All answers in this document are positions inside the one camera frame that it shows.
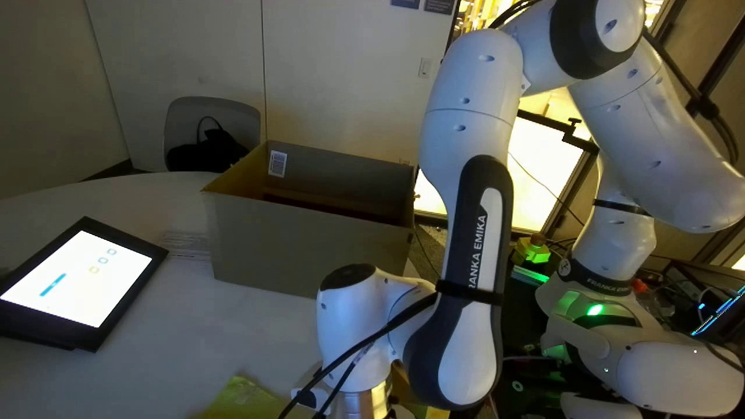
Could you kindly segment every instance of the open cardboard box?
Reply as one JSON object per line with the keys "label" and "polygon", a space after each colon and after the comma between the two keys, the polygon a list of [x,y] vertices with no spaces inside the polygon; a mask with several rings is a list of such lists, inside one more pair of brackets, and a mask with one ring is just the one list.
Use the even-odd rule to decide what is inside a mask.
{"label": "open cardboard box", "polygon": [[346,264],[401,274],[413,170],[266,143],[203,188],[213,277],[315,297]]}

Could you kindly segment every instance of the round table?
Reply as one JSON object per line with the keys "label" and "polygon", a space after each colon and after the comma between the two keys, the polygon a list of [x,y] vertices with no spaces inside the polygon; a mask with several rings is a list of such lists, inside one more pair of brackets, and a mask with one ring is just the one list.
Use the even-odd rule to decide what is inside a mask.
{"label": "round table", "polygon": [[0,337],[0,416],[192,416],[234,373],[282,395],[301,385],[319,358],[315,304],[213,280],[210,179],[133,175],[0,201],[4,270],[78,216],[170,250],[95,354]]}

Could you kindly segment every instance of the black tablet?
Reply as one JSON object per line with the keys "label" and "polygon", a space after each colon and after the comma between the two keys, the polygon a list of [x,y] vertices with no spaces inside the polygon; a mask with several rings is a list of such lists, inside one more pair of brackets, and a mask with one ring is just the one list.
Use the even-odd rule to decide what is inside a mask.
{"label": "black tablet", "polygon": [[95,351],[166,256],[84,216],[0,285],[0,333]]}

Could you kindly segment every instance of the green light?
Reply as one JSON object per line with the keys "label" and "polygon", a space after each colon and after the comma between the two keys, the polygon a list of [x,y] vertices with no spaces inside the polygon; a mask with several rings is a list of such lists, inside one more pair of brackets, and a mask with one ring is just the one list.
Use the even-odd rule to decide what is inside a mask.
{"label": "green light", "polygon": [[603,315],[603,305],[590,305],[590,308],[587,310],[587,317],[597,317],[597,315]]}

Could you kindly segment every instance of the chair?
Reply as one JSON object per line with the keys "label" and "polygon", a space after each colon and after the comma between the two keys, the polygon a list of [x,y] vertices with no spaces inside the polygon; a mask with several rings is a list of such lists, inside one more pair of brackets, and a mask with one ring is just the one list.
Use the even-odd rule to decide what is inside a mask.
{"label": "chair", "polygon": [[247,152],[260,143],[260,113],[256,108],[225,99],[184,95],[167,104],[163,156],[174,146],[196,144],[198,137],[205,141],[205,131],[216,128],[205,116],[216,120]]}

